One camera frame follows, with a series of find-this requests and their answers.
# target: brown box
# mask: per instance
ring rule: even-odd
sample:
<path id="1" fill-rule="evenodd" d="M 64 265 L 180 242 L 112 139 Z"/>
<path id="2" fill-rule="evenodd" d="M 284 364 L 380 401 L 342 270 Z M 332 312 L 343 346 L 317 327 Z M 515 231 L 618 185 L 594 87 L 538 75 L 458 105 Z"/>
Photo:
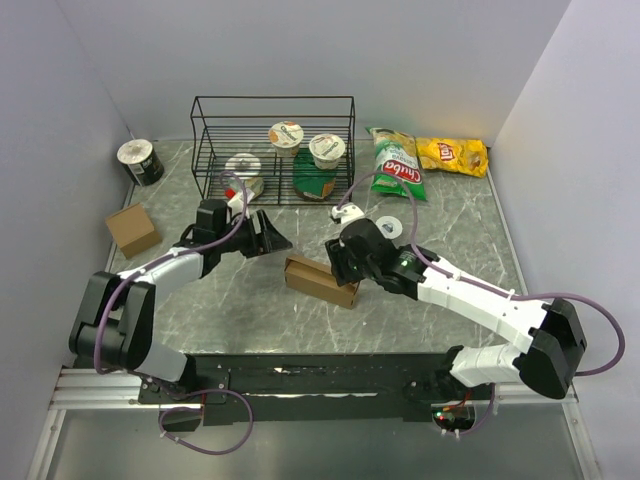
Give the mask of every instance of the brown box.
<path id="1" fill-rule="evenodd" d="M 127 258 L 162 241 L 149 215 L 139 203 L 107 217 L 106 222 L 113 240 Z"/>
<path id="2" fill-rule="evenodd" d="M 331 275 L 331 267 L 301 255 L 287 257 L 284 265 L 284 280 L 289 288 L 344 308 L 353 308 L 360 285 L 349 283 L 339 287 L 335 277 Z"/>

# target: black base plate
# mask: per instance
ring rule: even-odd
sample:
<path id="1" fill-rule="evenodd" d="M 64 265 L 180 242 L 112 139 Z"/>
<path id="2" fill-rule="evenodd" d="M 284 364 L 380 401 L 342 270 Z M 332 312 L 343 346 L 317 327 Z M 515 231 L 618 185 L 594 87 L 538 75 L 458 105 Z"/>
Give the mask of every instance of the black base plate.
<path id="1" fill-rule="evenodd" d="M 251 404 L 256 421 L 402 418 L 432 421 L 431 404 L 462 400 L 468 389 L 448 371 L 447 354 L 194 355 L 198 390 L 227 388 Z M 486 400 L 488 385 L 472 389 Z M 206 425 L 246 421 L 244 404 L 227 395 L 172 399 L 153 385 L 140 403 L 204 404 Z"/>

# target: black wire rack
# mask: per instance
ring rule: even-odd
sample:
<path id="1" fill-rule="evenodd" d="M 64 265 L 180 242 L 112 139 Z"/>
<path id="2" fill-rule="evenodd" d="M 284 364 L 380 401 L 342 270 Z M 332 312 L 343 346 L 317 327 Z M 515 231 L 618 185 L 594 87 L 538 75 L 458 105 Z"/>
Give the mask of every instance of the black wire rack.
<path id="1" fill-rule="evenodd" d="M 191 108 L 193 157 L 191 170 L 202 198 L 225 198 L 228 181 L 220 181 L 225 164 L 238 153 L 250 153 L 261 163 L 264 192 L 253 205 L 325 205 L 340 199 L 355 174 L 355 118 L 352 96 L 198 96 Z M 335 186 L 323 201 L 307 201 L 293 189 L 293 158 L 280 157 L 269 141 L 269 129 L 294 121 L 304 130 L 301 148 L 321 133 L 345 142 L 336 168 Z"/>

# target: yellow chip bag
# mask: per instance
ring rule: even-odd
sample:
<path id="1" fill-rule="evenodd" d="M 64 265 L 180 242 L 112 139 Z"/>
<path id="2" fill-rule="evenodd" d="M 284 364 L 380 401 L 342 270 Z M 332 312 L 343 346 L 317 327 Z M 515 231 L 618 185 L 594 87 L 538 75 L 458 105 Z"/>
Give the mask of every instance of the yellow chip bag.
<path id="1" fill-rule="evenodd" d="M 484 177 L 489 166 L 487 147 L 482 140 L 416 138 L 418 158 L 425 170 L 446 170 Z"/>

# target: white wall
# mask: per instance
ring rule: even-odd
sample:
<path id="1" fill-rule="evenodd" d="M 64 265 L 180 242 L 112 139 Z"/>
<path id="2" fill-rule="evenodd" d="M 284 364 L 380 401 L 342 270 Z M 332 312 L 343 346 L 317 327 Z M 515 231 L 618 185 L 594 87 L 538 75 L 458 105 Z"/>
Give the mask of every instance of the white wall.
<path id="1" fill-rule="evenodd" d="M 640 468 L 640 3 L 573 0 L 493 148 L 493 173 L 532 292 L 601 301 L 628 340 L 614 370 L 576 381 L 606 479 Z M 615 336 L 583 310 L 584 368 Z"/>
<path id="2" fill-rule="evenodd" d="M 137 136 L 190 137 L 195 95 L 333 94 L 492 143 L 569 0 L 59 3 Z"/>
<path id="3" fill-rule="evenodd" d="M 0 9 L 0 465 L 23 478 L 87 278 L 104 266 L 103 218 L 127 182 L 127 129 L 52 1 Z"/>

